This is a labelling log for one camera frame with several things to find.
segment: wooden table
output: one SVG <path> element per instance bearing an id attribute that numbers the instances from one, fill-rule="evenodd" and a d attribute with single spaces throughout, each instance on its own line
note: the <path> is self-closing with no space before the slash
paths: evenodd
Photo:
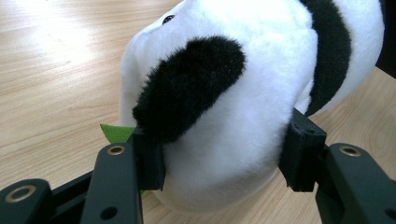
<path id="1" fill-rule="evenodd" d="M 176 0 L 0 3 L 0 189 L 25 178 L 52 188 L 89 172 L 118 123 L 120 56 Z M 396 81 L 375 69 L 343 103 L 312 118 L 327 143 L 368 150 L 396 179 Z M 146 223 L 320 223 L 315 193 L 278 174 L 266 190 L 216 214 L 188 216 L 143 199 Z"/>

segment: panda plush toy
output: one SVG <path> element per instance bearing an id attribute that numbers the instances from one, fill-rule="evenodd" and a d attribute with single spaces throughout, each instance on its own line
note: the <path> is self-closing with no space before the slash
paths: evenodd
<path id="1" fill-rule="evenodd" d="M 276 172 L 293 108 L 350 94 L 382 47 L 378 0 L 184 0 L 121 60 L 120 125 L 163 144 L 155 192 L 181 212 L 223 209 Z"/>

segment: black plush fabric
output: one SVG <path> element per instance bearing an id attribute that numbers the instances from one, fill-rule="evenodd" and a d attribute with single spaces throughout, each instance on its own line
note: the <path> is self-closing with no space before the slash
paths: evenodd
<path id="1" fill-rule="evenodd" d="M 222 36 L 196 38 L 149 74 L 134 108 L 143 132 L 159 143 L 177 140 L 242 75 L 245 54 Z"/>
<path id="2" fill-rule="evenodd" d="M 396 78 L 396 1 L 386 0 L 381 3 L 385 18 L 385 33 L 376 66 Z"/>
<path id="3" fill-rule="evenodd" d="M 313 16 L 318 33 L 318 62 L 312 100 L 306 115 L 326 105 L 341 87 L 349 66 L 351 40 L 337 7 L 331 0 L 301 0 Z"/>

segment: screw hole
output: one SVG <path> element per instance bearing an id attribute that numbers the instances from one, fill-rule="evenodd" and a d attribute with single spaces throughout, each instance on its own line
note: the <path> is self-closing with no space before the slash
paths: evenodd
<path id="1" fill-rule="evenodd" d="M 122 152 L 125 151 L 125 147 L 123 146 L 116 146 L 116 147 L 111 147 L 107 150 L 107 154 L 110 156 L 117 156 L 120 155 Z"/>
<path id="2" fill-rule="evenodd" d="M 33 186 L 33 185 L 25 185 L 25 186 L 19 187 L 17 189 L 12 190 L 6 196 L 6 202 L 7 203 L 20 202 L 20 201 L 25 200 L 28 197 L 30 197 L 34 192 L 35 192 L 35 186 Z"/>
<path id="3" fill-rule="evenodd" d="M 117 214 L 116 207 L 108 207 L 107 209 L 103 210 L 103 212 L 100 214 L 100 218 L 103 220 L 109 220 L 115 217 L 116 214 Z"/>
<path id="4" fill-rule="evenodd" d="M 316 133 L 316 132 L 315 132 L 315 129 L 307 129 L 306 131 L 307 131 L 308 133 Z"/>
<path id="5" fill-rule="evenodd" d="M 352 147 L 340 147 L 340 151 L 344 154 L 347 154 L 348 156 L 352 156 L 352 157 L 359 157 L 361 156 L 361 153 Z"/>

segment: black ear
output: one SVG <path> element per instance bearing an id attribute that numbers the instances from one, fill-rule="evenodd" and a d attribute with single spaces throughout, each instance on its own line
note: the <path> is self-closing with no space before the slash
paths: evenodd
<path id="1" fill-rule="evenodd" d="M 149 74 L 134 118 L 159 143 L 177 140 L 242 75 L 241 46 L 223 36 L 195 38 Z"/>

